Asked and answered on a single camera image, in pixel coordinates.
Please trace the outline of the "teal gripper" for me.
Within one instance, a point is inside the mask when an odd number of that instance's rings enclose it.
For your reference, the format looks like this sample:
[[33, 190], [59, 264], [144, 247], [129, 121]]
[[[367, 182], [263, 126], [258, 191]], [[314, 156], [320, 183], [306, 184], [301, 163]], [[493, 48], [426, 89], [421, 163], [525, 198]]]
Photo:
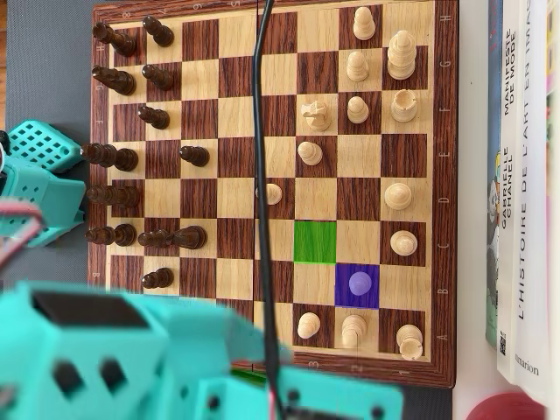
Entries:
[[263, 331], [237, 314], [207, 314], [193, 322], [197, 365], [208, 372], [226, 374], [231, 363], [267, 360]]

